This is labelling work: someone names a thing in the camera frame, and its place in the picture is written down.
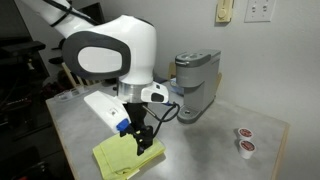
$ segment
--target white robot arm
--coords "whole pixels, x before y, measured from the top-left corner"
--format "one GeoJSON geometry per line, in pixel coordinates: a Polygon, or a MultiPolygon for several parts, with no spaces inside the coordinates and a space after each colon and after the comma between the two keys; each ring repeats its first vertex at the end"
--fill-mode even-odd
{"type": "MultiPolygon", "coordinates": [[[[153,81],[156,30],[152,24],[123,15],[109,23],[95,26],[93,20],[73,9],[65,0],[21,1],[66,38],[62,55],[73,73],[92,80],[119,79],[114,104],[118,106],[119,102],[124,102],[131,121],[130,125],[126,121],[118,130],[120,136],[132,134],[138,144],[137,154],[142,154],[144,149],[152,145],[152,139],[161,123],[169,121],[165,120],[168,113],[160,119],[147,108],[149,102],[168,102],[167,88],[153,81]],[[154,134],[152,126],[144,124],[143,119],[147,112],[160,121],[154,134]]],[[[95,103],[96,100],[97,98],[91,99],[91,102],[95,103]]],[[[179,109],[175,103],[169,106],[169,111],[175,107],[179,109]]]]}

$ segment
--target coffee maker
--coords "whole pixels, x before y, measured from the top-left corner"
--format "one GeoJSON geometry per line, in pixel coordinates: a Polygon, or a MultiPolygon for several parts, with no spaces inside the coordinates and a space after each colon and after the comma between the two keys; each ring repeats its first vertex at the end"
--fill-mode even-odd
{"type": "Polygon", "coordinates": [[[220,54],[219,50],[202,49],[176,56],[176,81],[184,88],[184,105],[178,114],[180,122],[196,122],[214,101],[220,54]]]}

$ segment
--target metal table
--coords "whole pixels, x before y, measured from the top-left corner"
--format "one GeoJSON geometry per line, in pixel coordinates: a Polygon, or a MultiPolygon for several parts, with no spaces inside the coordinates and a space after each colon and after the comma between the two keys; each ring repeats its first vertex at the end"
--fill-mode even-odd
{"type": "MultiPolygon", "coordinates": [[[[83,97],[99,89],[116,95],[112,86],[96,84],[91,90],[66,102],[46,101],[61,144],[75,179],[102,179],[92,148],[114,135],[86,105],[83,97]]],[[[170,92],[170,101],[182,105],[183,98],[170,92]]],[[[150,104],[160,116],[167,107],[150,104]]],[[[146,124],[157,121],[147,115],[146,124]]],[[[162,124],[157,138],[166,146],[161,155],[145,165],[132,179],[276,179],[284,153],[289,125],[221,99],[207,109],[194,124],[176,119],[162,124]],[[238,153],[236,130],[247,127],[254,132],[257,151],[249,160],[238,153]]]]}

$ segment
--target light switch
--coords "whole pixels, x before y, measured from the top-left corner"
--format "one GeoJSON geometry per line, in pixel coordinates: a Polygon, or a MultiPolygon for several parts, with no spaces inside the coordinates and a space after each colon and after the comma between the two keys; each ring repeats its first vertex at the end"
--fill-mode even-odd
{"type": "Polygon", "coordinates": [[[233,0],[218,0],[216,22],[230,22],[232,17],[233,0]]]}
{"type": "Polygon", "coordinates": [[[244,22],[270,22],[276,0],[249,0],[244,22]]]}

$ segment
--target white wall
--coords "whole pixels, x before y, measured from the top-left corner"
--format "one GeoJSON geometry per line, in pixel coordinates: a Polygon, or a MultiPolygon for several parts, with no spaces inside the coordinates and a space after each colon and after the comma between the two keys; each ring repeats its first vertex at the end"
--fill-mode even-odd
{"type": "Polygon", "coordinates": [[[222,50],[218,96],[290,123],[279,179],[320,179],[320,1],[277,0],[271,23],[214,23],[216,0],[104,1],[106,19],[129,14],[158,32],[156,72],[187,50],[222,50]]]}
{"type": "MultiPolygon", "coordinates": [[[[27,7],[21,0],[15,0],[17,7],[26,23],[26,26],[32,36],[33,40],[40,41],[46,44],[46,49],[39,51],[45,67],[50,76],[55,76],[60,70],[61,65],[54,65],[49,63],[49,59],[60,57],[59,50],[53,51],[51,48],[58,46],[60,40],[63,38],[54,28],[51,28],[40,16],[36,15],[29,7],[27,7]]],[[[98,2],[97,0],[82,0],[73,1],[73,7],[78,9],[84,6],[98,2]]]]}

